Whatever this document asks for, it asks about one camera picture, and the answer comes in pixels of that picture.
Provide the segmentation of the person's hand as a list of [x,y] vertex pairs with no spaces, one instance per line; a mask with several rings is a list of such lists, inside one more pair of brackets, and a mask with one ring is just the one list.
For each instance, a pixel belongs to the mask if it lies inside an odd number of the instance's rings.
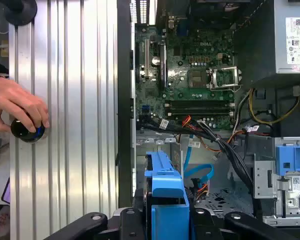
[[13,80],[0,76],[0,132],[10,132],[1,113],[5,111],[34,133],[40,126],[50,127],[49,111],[44,101],[23,89]]

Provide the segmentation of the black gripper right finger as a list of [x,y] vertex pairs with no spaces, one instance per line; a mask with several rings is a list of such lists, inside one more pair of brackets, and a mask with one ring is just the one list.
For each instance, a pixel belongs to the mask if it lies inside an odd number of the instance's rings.
[[192,240],[298,240],[299,230],[272,227],[243,212],[232,211],[219,219],[207,208],[195,207],[189,195]]

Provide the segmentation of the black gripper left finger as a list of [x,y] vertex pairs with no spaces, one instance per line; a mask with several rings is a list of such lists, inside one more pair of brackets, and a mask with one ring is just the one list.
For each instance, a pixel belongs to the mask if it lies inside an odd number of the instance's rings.
[[143,189],[135,191],[132,207],[115,210],[108,218],[91,212],[48,236],[47,240],[145,240]]

